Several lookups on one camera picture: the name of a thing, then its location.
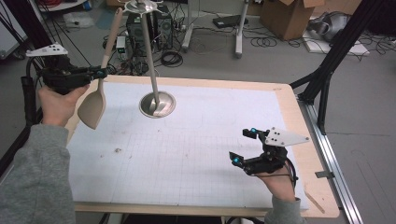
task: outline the gray sleeve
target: gray sleeve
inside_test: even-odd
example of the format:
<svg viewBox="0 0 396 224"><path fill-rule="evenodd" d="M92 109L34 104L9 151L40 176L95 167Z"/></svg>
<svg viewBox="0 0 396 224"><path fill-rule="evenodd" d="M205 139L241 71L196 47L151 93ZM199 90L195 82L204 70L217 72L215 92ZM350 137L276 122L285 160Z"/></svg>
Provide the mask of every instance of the gray sleeve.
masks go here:
<svg viewBox="0 0 396 224"><path fill-rule="evenodd" d="M75 223L67 130L35 125L0 185L0 223Z"/></svg>
<svg viewBox="0 0 396 224"><path fill-rule="evenodd" d="M265 224L306 224L300 214L300 199L293 203L283 202L273 196L274 209L265 216Z"/></svg>

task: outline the wooden spoon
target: wooden spoon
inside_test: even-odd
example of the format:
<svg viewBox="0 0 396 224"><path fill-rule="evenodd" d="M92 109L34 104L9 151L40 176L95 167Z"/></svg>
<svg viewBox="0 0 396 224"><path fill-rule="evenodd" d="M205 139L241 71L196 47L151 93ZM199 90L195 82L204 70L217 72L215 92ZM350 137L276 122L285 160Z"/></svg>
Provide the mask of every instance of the wooden spoon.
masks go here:
<svg viewBox="0 0 396 224"><path fill-rule="evenodd" d="M122 19L122 8L118 8L113 23L111 24L110 36L106 43L106 51L102 60L102 68L107 68L107 63L110 58L111 51L119 32L120 22ZM103 79L98 80L98 89L90 93L82 102L78 109L78 116L81 121L92 129L96 129L99 124L100 118L105 112L106 97L103 91Z"/></svg>

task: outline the human hand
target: human hand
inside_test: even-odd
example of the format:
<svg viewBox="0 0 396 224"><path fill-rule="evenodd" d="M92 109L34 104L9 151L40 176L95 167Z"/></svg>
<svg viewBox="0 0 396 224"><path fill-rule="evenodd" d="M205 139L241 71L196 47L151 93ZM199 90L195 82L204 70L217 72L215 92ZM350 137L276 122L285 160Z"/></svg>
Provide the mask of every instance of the human hand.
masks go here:
<svg viewBox="0 0 396 224"><path fill-rule="evenodd" d="M76 88L66 95L61 95L51 88L44 86L38 91L38 97L43 108L43 124L57 125L64 127L73 116L76 103L80 96L82 96L89 85Z"/></svg>
<svg viewBox="0 0 396 224"><path fill-rule="evenodd" d="M290 175L286 166L283 166L281 169L268 174L268 173L260 173L255 174L267 188L271 191L271 193L277 197L278 199L285 202L294 202L294 188L291 184Z"/></svg>

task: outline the wooden table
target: wooden table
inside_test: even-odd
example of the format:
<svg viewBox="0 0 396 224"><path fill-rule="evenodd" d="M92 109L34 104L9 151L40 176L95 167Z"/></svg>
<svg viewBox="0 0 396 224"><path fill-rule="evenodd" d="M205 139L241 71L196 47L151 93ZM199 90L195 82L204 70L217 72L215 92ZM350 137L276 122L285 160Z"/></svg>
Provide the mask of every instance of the wooden table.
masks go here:
<svg viewBox="0 0 396 224"><path fill-rule="evenodd" d="M108 82L149 84L149 77L121 77L108 76ZM276 94L283 120L288 131L309 136L300 107L297 104L291 87L287 84L258 83L241 81L222 81L206 79L166 78L158 77L159 85L173 85L185 87L213 87L241 90L273 91ZM88 92L78 101L81 104L85 96L96 90L97 82L93 82ZM66 125L69 140L79 122L77 114ZM304 217L338 217L339 209L326 178L317 178L315 172L323 171L318 153L312 142L293 146L293 152L298 163L300 174L304 180L304 191L309 201L309 209L302 212ZM166 215L195 215L195 216L233 216L233 217L262 217L266 209L252 208L214 208L197 206L171 205L143 205L143 204L114 204L114 203L76 203L76 211L107 212L107 213L136 213L136 214L166 214Z"/></svg>

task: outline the gray floor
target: gray floor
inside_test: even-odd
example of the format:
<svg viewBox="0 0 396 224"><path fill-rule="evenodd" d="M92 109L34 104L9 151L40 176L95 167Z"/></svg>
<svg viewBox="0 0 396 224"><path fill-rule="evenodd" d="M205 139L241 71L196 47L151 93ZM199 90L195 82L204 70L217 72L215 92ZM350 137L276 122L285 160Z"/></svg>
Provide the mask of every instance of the gray floor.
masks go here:
<svg viewBox="0 0 396 224"><path fill-rule="evenodd" d="M102 11L96 8L90 14L97 20ZM196 23L213 27L210 18L201 17ZM254 27L261 27L257 17L249 18L247 28ZM69 35L91 63L100 64L102 37L107 33L108 30L93 26ZM87 65L70 44L64 46L71 51L73 64ZM184 63L178 68L160 66L157 70L161 77L291 83L313 72L325 57L308 53L303 45L293 48L279 40L273 48L257 48L244 38L242 59L235 59L233 50L231 35L194 31L191 49L182 53ZM364 223L396 220L396 141L392 131L396 126L395 56L394 51L385 55L372 51L361 62L348 56L332 78L326 130ZM0 156L24 125L20 77L25 65L26 61L12 58L0 61ZM98 223L100 217L101 214L78 214L78 223ZM308 222L347 223L343 215L336 219L309 218Z"/></svg>

